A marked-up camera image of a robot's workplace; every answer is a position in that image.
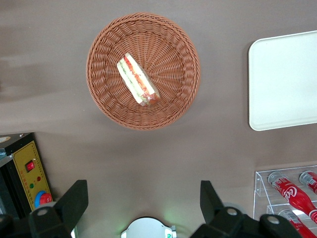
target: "sandwich wrapper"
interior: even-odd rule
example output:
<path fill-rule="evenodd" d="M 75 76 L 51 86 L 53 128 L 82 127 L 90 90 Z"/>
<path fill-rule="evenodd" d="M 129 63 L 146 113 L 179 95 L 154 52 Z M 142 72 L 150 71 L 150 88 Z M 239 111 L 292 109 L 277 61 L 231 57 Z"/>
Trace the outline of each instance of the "sandwich wrapper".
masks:
<path fill-rule="evenodd" d="M 138 104 L 151 106 L 160 100 L 158 89 L 129 53 L 126 53 L 117 63 L 117 68 L 125 85 Z"/>

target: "coca-cola bottle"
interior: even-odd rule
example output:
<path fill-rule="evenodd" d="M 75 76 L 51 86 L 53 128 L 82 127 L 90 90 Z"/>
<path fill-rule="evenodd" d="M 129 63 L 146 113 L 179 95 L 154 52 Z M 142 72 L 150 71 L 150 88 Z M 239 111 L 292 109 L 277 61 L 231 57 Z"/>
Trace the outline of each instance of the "coca-cola bottle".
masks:
<path fill-rule="evenodd" d="M 305 171 L 299 176 L 299 181 L 317 194 L 317 174 L 312 171 Z"/>
<path fill-rule="evenodd" d="M 290 205 L 304 212 L 317 223 L 317 208 L 313 205 L 308 195 L 293 184 L 286 175 L 276 171 L 270 174 L 267 180 Z"/>
<path fill-rule="evenodd" d="M 279 216 L 286 218 L 299 234 L 302 235 L 303 238 L 317 238 L 311 230 L 306 227 L 303 222 L 292 212 L 290 209 L 286 209 L 278 213 Z"/>

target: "white tray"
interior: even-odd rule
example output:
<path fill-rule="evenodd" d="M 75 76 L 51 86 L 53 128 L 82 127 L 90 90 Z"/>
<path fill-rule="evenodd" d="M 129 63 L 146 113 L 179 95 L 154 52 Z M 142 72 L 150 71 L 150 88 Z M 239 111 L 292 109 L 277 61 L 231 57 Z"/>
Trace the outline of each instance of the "white tray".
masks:
<path fill-rule="evenodd" d="M 316 122 L 317 31 L 255 41 L 249 50 L 250 127 Z"/>

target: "black robotic claw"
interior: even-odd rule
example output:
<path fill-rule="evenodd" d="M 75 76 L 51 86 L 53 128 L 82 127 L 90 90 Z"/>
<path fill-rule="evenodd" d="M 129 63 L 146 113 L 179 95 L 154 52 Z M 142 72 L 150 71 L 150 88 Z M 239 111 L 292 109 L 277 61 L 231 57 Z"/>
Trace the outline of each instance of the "black robotic claw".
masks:
<path fill-rule="evenodd" d="M 0 215 L 0 238 L 70 238 L 87 206 L 87 181 L 78 180 L 54 207 L 42 207 L 21 220 Z"/>
<path fill-rule="evenodd" d="M 191 238 L 301 238 L 281 216 L 265 214 L 258 222 L 237 208 L 224 207 L 210 181 L 201 182 L 200 206 L 206 224 Z"/>

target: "yellow control panel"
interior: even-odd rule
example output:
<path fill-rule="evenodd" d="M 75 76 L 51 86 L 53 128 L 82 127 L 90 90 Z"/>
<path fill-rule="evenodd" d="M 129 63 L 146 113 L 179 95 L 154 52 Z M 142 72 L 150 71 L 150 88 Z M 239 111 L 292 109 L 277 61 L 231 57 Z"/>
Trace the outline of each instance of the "yellow control panel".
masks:
<path fill-rule="evenodd" d="M 13 161 L 31 210 L 42 203 L 52 201 L 35 142 L 32 141 L 13 153 Z"/>

